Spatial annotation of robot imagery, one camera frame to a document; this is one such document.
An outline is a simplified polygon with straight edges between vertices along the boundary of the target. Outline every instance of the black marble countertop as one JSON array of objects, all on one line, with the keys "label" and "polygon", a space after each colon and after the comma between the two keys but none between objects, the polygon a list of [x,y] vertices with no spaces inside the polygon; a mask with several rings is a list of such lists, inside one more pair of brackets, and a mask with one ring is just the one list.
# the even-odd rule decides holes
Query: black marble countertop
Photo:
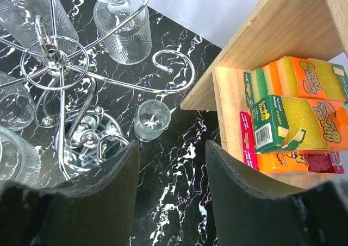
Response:
[{"label": "black marble countertop", "polygon": [[[98,33],[92,19],[95,0],[61,0],[75,26],[80,43],[92,42]],[[173,49],[187,55],[196,68],[196,81],[220,51],[162,14],[150,9],[152,51],[149,57],[132,66],[117,64],[105,47],[88,51],[91,67],[98,74],[132,84],[156,88],[183,86],[190,77],[180,59],[171,61],[174,75],[156,69],[151,56],[161,49]],[[1,70],[20,76],[21,53],[0,46]],[[26,83],[26,88],[37,102],[42,90]],[[81,106],[88,82],[67,91],[67,109]],[[129,90],[98,81],[93,104],[100,105],[116,118],[127,140],[135,139],[133,119],[138,106],[148,99],[163,101],[171,110],[172,120],[160,138],[141,144],[139,186],[134,209],[131,245],[217,245],[213,209],[208,187],[205,143],[219,141],[216,112],[182,111],[179,108],[187,92],[156,95]],[[52,109],[59,112],[59,106]],[[54,187],[64,181],[58,168],[54,150],[57,128],[39,128],[33,122],[17,132],[31,143],[41,156],[41,173],[36,187]]]}]

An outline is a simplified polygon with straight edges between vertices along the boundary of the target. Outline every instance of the green sponge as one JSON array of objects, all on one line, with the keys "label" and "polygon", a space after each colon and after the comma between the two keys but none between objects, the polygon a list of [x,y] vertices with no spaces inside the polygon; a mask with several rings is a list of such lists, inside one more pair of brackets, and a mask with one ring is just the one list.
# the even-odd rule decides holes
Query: green sponge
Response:
[{"label": "green sponge", "polygon": [[265,80],[265,74],[263,69],[257,68],[251,74],[251,86],[254,95],[254,102],[258,102],[260,99],[268,95],[267,84]]}]

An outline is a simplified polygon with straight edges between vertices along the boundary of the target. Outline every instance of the wooden shelf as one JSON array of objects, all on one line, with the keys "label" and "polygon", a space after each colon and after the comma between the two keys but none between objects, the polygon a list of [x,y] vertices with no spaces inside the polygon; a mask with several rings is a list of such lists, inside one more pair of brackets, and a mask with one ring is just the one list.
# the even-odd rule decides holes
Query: wooden shelf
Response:
[{"label": "wooden shelf", "polygon": [[[222,147],[243,160],[239,112],[248,108],[243,71],[285,55],[330,60],[348,51],[347,0],[260,0],[227,46],[181,103],[182,109],[217,111]],[[327,174],[273,175],[302,188]]]}]

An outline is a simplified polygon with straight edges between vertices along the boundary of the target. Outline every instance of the small glass cup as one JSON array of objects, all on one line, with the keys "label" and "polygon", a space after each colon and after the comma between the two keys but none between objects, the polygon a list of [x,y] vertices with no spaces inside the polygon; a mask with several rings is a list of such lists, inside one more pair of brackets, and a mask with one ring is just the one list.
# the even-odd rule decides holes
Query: small glass cup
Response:
[{"label": "small glass cup", "polygon": [[140,105],[135,116],[135,135],[144,142],[154,140],[168,128],[170,119],[170,110],[166,104],[154,99],[145,101]]},{"label": "small glass cup", "polygon": [[[0,85],[16,80],[0,71]],[[26,128],[34,119],[35,103],[22,84],[0,90],[0,125],[12,131]]]}]

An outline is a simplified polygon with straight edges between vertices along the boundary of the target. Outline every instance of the scrub daddy logo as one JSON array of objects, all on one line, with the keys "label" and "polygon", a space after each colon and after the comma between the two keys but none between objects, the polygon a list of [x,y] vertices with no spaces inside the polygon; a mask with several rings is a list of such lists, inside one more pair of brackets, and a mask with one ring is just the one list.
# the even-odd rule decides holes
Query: scrub daddy logo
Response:
[{"label": "scrub daddy logo", "polygon": [[304,70],[306,77],[309,81],[311,93],[317,94],[318,90],[322,90],[322,87],[320,85],[318,75],[316,74],[314,65],[312,63],[301,60],[300,66]]},{"label": "scrub daddy logo", "polygon": [[325,104],[318,102],[318,107],[313,108],[313,111],[316,113],[316,116],[319,119],[321,127],[324,131],[324,134],[322,135],[323,138],[328,142],[340,143],[341,134],[339,131],[337,131],[335,124],[326,110]]},{"label": "scrub daddy logo", "polygon": [[270,114],[268,113],[268,109],[266,107],[266,102],[265,101],[262,101],[259,104],[259,110],[260,110],[260,113],[261,113],[261,121],[264,121],[264,120],[267,120],[267,119],[270,118]]}]

